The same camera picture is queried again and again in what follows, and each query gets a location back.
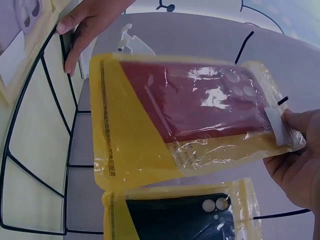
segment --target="plastic bag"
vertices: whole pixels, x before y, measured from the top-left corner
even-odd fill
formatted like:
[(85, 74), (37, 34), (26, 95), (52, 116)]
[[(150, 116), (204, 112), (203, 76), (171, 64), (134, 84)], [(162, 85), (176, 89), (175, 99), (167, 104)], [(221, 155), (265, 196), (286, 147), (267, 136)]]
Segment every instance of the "plastic bag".
[[(278, 106), (282, 96), (257, 62), (100, 55), (90, 63), (90, 95), (94, 174), (106, 191), (220, 171), (305, 144), (283, 127), (286, 105)], [(285, 145), (277, 146), (265, 108)]]
[(105, 240), (261, 240), (250, 178), (102, 196)]

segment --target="yellow plastic bag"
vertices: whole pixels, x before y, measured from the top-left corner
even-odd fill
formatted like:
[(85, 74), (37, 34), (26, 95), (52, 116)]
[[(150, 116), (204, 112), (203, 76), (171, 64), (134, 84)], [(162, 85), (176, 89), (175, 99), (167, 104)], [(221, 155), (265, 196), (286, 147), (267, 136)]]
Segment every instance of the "yellow plastic bag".
[(104, 240), (261, 240), (250, 178), (218, 185), (106, 192)]
[(278, 106), (282, 96), (257, 62), (100, 55), (90, 63), (90, 95), (94, 175), (106, 191), (220, 171), (305, 145), (283, 125), (286, 105)]

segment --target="finger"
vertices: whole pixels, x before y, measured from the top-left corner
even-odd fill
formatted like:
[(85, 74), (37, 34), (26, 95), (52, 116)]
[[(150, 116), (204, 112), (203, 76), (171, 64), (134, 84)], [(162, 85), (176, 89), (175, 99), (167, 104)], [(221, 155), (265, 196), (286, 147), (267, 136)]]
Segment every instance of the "finger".
[(292, 129), (295, 129), (302, 134), (306, 134), (310, 119), (316, 112), (317, 110), (294, 113), (287, 110), (284, 112), (284, 119)]
[(75, 68), (79, 60), (80, 54), (86, 47), (93, 41), (93, 39), (98, 35), (89, 27), (85, 22), (81, 23), (75, 33), (75, 41), (69, 52), (64, 65), (64, 71), (71, 76), (75, 73)]
[(298, 155), (286, 153), (279, 156), (267, 157), (263, 159), (263, 162), (272, 179), (279, 186), (282, 186), (286, 172), (297, 161), (298, 158)]
[(69, 32), (88, 16), (88, 7), (86, 3), (87, 1), (81, 2), (69, 14), (61, 19), (56, 26), (56, 31), (58, 34), (61, 35)]

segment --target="black metal wire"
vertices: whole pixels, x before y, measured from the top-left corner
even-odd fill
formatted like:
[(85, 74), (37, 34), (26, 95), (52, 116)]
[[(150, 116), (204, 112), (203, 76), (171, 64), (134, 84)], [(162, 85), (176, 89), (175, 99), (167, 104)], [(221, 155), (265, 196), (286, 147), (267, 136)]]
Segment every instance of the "black metal wire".
[(70, 230), (67, 229), (68, 233), (75, 233), (75, 234), (93, 234), (93, 235), (103, 235), (103, 231), (79, 231), (79, 230)]
[(78, 114), (91, 114), (91, 111), (78, 111)]
[(241, 46), (241, 48), (240, 48), (240, 51), (239, 51), (239, 53), (238, 53), (238, 56), (236, 57), (236, 60), (235, 60), (235, 62), (234, 62), (235, 64), (238, 64), (239, 59), (240, 59), (240, 57), (241, 57), (241, 54), (242, 54), (242, 52), (244, 51), (245, 46), (246, 46), (248, 40), (252, 37), (253, 34), (255, 34), (254, 31), (250, 32), (250, 34), (249, 34), (249, 35), (245, 38), (245, 40), (243, 41), (242, 46)]
[(266, 215), (266, 216), (255, 216), (253, 218), (253, 220), (284, 218), (284, 217), (289, 217), (289, 216), (294, 216), (294, 215), (306, 214), (309, 212), (311, 212), (309, 209), (303, 209), (303, 210), (290, 211), (290, 212), (285, 212), (285, 213), (280, 213), (280, 214), (273, 214), (273, 215)]
[(47, 68), (47, 64), (46, 64), (45, 57), (44, 57), (44, 55), (42, 54), (40, 58), (41, 58), (41, 62), (42, 62), (43, 68), (44, 68), (45, 76), (46, 76), (46, 79), (47, 79), (47, 81), (48, 81), (48, 84), (49, 84), (49, 87), (50, 87), (52, 96), (53, 96), (53, 98), (54, 98), (54, 101), (55, 101), (56, 106), (57, 106), (57, 108), (58, 108), (58, 111), (59, 111), (59, 113), (60, 113), (60, 116), (61, 116), (61, 118), (62, 118), (62, 120), (63, 120), (63, 123), (64, 123), (64, 125), (65, 125), (65, 127), (66, 127), (66, 130), (68, 131), (69, 135), (71, 136), (71, 131), (70, 131), (69, 125), (68, 125), (67, 120), (66, 120), (66, 118), (65, 118), (65, 115), (64, 115), (64, 113), (63, 113), (63, 111), (62, 111), (62, 109), (61, 109), (60, 103), (59, 103), (59, 101), (58, 101), (57, 94), (56, 94), (56, 92), (55, 92), (54, 86), (53, 86), (53, 84), (52, 84), (52, 81), (51, 81), (51, 78), (50, 78), (50, 75), (49, 75), (49, 71), (48, 71), (48, 68)]
[(10, 158), (15, 164), (17, 164), (22, 170), (24, 170), (27, 174), (37, 180), (39, 183), (44, 185), (46, 188), (50, 189), (52, 192), (64, 198), (64, 195), (57, 190), (55, 190), (52, 186), (41, 180), (38, 176), (36, 176), (32, 171), (30, 171), (26, 166), (24, 166), (17, 158), (15, 158), (10, 152), (7, 154), (7, 157)]

